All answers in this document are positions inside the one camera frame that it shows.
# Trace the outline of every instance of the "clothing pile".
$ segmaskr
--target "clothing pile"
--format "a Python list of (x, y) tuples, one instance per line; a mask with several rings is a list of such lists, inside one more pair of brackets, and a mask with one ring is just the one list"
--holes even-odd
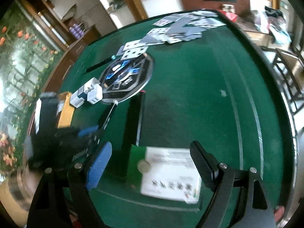
[(286, 18), (282, 11), (265, 6), (265, 11), (253, 10), (252, 13), (257, 30), (263, 33), (270, 31), (275, 38), (275, 44), (285, 45), (291, 42), (286, 31)]

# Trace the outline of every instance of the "green felt table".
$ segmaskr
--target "green felt table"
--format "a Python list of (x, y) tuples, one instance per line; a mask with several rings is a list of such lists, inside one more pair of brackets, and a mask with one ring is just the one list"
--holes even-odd
[[(75, 92), (102, 66), (85, 69), (116, 54), (121, 45), (141, 39), (159, 18), (122, 28), (87, 46), (60, 91)], [(140, 146), (189, 148), (198, 140), (219, 162), (237, 169), (255, 167), (275, 207), (287, 199), (292, 175), (292, 146), (287, 115), (275, 81), (255, 49), (230, 25), (203, 32), (189, 42), (149, 46), (155, 60), (146, 91)], [(196, 205), (142, 196), (125, 183), (130, 145), (123, 142), (130, 100), (118, 104), (104, 140), (113, 154), (98, 187), (90, 192), (111, 227), (195, 227), (212, 192), (202, 186)], [(107, 105), (86, 102), (72, 126), (95, 125)], [(238, 189), (222, 223), (227, 227)]]

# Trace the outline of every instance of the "small white box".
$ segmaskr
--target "small white box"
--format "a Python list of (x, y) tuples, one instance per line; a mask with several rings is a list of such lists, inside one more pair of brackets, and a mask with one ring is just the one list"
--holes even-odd
[(93, 77), (83, 85), (83, 92), (87, 94), (96, 84), (100, 84), (100, 82), (95, 77)]
[(99, 84), (94, 85), (94, 89), (88, 92), (87, 101), (96, 104), (102, 100), (102, 87)]
[(78, 108), (79, 106), (81, 106), (83, 103), (85, 102), (84, 98), (78, 98), (78, 90), (76, 92), (74, 92), (71, 96), (70, 99), (70, 104), (72, 106), (74, 106), (75, 108)]

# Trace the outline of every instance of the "blue gripper pad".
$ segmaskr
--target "blue gripper pad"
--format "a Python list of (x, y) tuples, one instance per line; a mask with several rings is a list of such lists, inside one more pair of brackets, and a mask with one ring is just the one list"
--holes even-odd
[(97, 186), (111, 155), (112, 144), (107, 142), (87, 172), (87, 182), (85, 187), (88, 191)]

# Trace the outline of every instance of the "metal screw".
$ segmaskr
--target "metal screw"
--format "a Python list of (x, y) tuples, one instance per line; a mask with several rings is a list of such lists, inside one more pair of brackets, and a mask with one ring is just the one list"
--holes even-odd
[(82, 167), (82, 163), (76, 163), (75, 165), (74, 165), (74, 168), (75, 169), (80, 169)]
[(226, 169), (226, 168), (227, 168), (227, 164), (225, 164), (225, 163), (220, 163), (219, 166), (220, 166), (221, 168), (223, 168), (223, 169)]
[(52, 168), (46, 168), (44, 172), (46, 174), (50, 174), (52, 172)]
[(252, 173), (256, 173), (256, 172), (257, 172), (256, 168), (254, 168), (254, 167), (250, 167), (250, 171), (251, 171)]

